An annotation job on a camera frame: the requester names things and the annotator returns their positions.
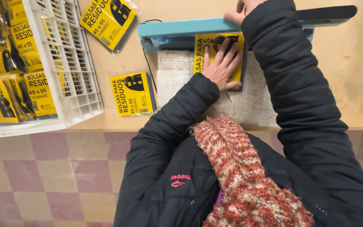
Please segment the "wooden table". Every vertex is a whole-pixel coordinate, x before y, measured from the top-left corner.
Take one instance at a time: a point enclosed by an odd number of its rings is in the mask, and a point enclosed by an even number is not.
[[[91,0],[78,0],[83,12]],[[162,21],[190,20],[222,17],[226,10],[234,10],[236,0],[133,0],[138,6],[139,22],[149,19]],[[350,129],[363,130],[363,0],[296,0],[300,9],[339,5],[356,5],[358,14],[349,22],[337,27],[316,28],[313,38],[313,53],[319,67],[330,83],[342,120]],[[98,77],[104,103],[104,113],[88,121],[72,126],[68,130],[93,131],[138,131],[149,119],[148,116],[119,117],[109,77],[127,73],[149,71],[137,29],[135,28],[119,54],[110,54],[96,38],[88,34],[89,49]],[[157,57],[148,59],[155,76]],[[269,130],[259,126],[244,126],[248,131]]]

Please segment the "teal heat sealer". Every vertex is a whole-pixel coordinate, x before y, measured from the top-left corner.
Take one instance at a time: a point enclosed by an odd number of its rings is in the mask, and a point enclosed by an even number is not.
[[[356,15],[355,6],[327,7],[300,10],[296,17],[303,32],[312,41],[315,27],[336,26],[347,22]],[[190,21],[142,22],[138,25],[138,35],[145,52],[158,50],[194,51],[194,36],[197,34],[241,32],[240,26],[224,18],[209,18]]]

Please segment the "knitted scarf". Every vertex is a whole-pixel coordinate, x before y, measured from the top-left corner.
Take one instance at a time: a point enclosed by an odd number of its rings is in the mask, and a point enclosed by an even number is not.
[[[313,226],[302,201],[265,176],[257,150],[232,118],[208,118],[195,126],[194,135],[224,191],[204,227]]]

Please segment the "white plastic basket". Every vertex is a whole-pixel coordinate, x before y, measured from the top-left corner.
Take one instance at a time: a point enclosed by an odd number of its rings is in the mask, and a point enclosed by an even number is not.
[[[79,26],[81,15],[77,1],[23,0],[23,5],[50,86],[58,119],[0,126],[0,137],[65,129],[103,113],[102,98],[85,32]],[[58,78],[54,62],[56,64],[61,62],[64,70],[60,72],[64,73],[64,78]]]

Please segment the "pink and beige tiled floor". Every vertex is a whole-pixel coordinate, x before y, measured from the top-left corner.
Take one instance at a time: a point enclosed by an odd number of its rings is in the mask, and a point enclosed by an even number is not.
[[[277,132],[252,132],[282,152]],[[348,132],[363,167],[363,131]],[[134,132],[0,138],[0,227],[111,227]]]

